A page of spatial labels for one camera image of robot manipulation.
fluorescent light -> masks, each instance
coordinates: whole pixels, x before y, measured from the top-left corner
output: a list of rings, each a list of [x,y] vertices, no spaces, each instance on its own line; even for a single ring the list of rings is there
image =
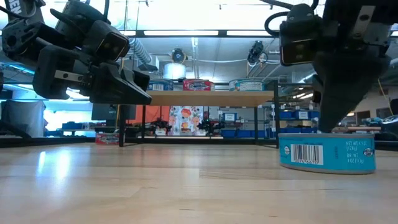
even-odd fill
[[[145,35],[186,35],[186,36],[196,36],[196,35],[218,35],[217,30],[146,30]]]
[[[26,88],[26,89],[33,90],[33,85],[18,84],[17,86],[22,87],[22,88]]]
[[[305,95],[305,93],[298,94],[297,96],[293,96],[293,99],[300,98],[300,97],[302,97],[303,95]]]
[[[123,35],[128,35],[128,36],[136,35],[136,31],[134,31],[134,30],[122,30],[122,31],[120,31],[120,33],[122,33]]]
[[[83,99],[88,99],[88,98],[89,98],[88,96],[83,96],[83,95],[81,95],[81,94],[79,94],[79,93],[76,93],[76,92],[70,91],[70,90],[67,90],[67,94],[68,94],[70,97],[72,97],[73,99],[83,100]]]
[[[229,30],[226,35],[270,37],[267,31],[256,30]]]
[[[312,97],[312,96],[313,96],[313,93],[310,93],[308,95],[305,95],[305,96],[301,97],[300,99],[307,99],[307,98]]]

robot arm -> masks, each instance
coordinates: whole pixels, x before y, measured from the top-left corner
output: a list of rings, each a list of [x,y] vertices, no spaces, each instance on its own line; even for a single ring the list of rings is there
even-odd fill
[[[93,103],[147,105],[149,76],[122,69],[117,59],[130,49],[129,39],[89,4],[69,0],[50,12],[59,22],[44,24],[43,0],[9,0],[0,10],[9,14],[2,47],[10,59],[35,70],[34,90],[48,99],[67,99],[67,88],[80,90]]]
[[[261,1],[290,9],[270,16],[265,29],[280,39],[282,65],[313,64],[313,85],[322,94],[319,130],[330,132],[389,68],[386,51],[398,2],[327,0],[321,18],[314,13],[318,0],[311,7]],[[268,27],[278,16],[287,16],[280,32]]]

tuna can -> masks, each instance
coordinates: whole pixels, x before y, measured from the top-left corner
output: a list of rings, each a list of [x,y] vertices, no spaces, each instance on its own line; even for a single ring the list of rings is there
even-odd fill
[[[156,78],[149,81],[147,90],[153,91],[169,91],[174,89],[172,80]]]
[[[186,79],[182,82],[182,90],[185,91],[215,91],[213,82],[201,79]]]
[[[230,91],[235,91],[236,90],[236,83],[240,81],[247,80],[247,78],[237,78],[235,80],[229,81],[229,90]]]
[[[243,80],[237,82],[237,91],[264,91],[266,90],[266,83],[257,80]]]
[[[373,134],[279,134],[281,166],[328,174],[376,170]]]

wooden shelf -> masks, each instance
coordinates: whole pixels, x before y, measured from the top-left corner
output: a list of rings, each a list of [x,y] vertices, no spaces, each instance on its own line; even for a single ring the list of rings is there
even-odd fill
[[[156,106],[250,106],[274,98],[273,91],[147,91]]]

ceiling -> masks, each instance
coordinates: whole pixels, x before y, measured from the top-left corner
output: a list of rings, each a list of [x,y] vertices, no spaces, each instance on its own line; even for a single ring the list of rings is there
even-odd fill
[[[249,49],[255,41],[261,40],[266,52],[279,51],[279,40],[273,38],[198,38],[198,59],[212,61],[242,60],[248,57]],[[160,71],[166,63],[171,63],[167,54],[171,54],[174,48],[181,48],[188,55],[192,56],[193,47],[191,38],[142,38],[141,43],[150,54],[156,54],[160,60]],[[388,54],[392,58],[398,58],[398,44],[390,46]],[[279,60],[279,54],[269,54],[269,60]],[[4,55],[0,56],[0,61],[10,62]],[[194,78],[193,61],[187,60],[187,78]],[[248,75],[247,61],[232,63],[209,63],[199,62],[199,76],[202,79],[213,82],[228,82],[235,78],[245,78]],[[132,60],[126,60],[125,67],[132,68]],[[27,70],[21,70],[15,66],[7,65],[4,67],[7,82],[31,82],[33,74]],[[283,82],[298,82],[313,72],[310,64],[294,65],[283,67],[280,65],[258,65],[249,74],[251,78],[256,78],[269,82],[274,79],[283,79]],[[152,78],[159,78],[158,73],[147,73]],[[386,81],[398,82],[398,68],[391,67],[385,75]]]
[[[55,26],[56,19],[49,13],[50,8],[62,11],[67,0],[45,0],[47,6],[42,8],[46,24]],[[307,3],[312,0],[285,0],[291,4]],[[322,15],[325,0],[320,1],[317,13]],[[91,5],[103,11],[104,0],[91,1]],[[271,7],[258,0],[150,0],[148,6],[145,1],[111,0],[109,19],[118,29],[254,29],[263,30],[265,19],[275,12],[283,11],[280,7]],[[272,29],[277,29],[280,17],[271,23]],[[7,17],[0,13],[0,28],[4,27]],[[159,54],[160,71],[166,63],[170,63],[173,49],[181,48],[188,55],[193,55],[192,38],[140,38],[145,49],[150,54]],[[244,60],[248,57],[249,49],[255,41],[261,40],[266,52],[279,51],[279,40],[273,38],[198,38],[198,59],[227,61]],[[398,57],[398,45],[393,42],[388,54],[392,58]],[[269,60],[279,60],[279,54],[268,54]],[[0,62],[10,63],[0,55]],[[187,60],[187,78],[194,78],[193,61]],[[125,63],[127,68],[133,68],[132,60]],[[31,82],[32,74],[9,65],[4,66],[7,82]],[[235,78],[258,78],[266,82],[283,79],[285,82],[299,82],[313,72],[310,64],[283,67],[280,65],[258,65],[248,74],[246,61],[233,63],[198,62],[199,76],[214,82],[228,82]],[[398,70],[392,67],[385,75],[388,82],[397,82]],[[158,78],[158,73],[149,73]]]

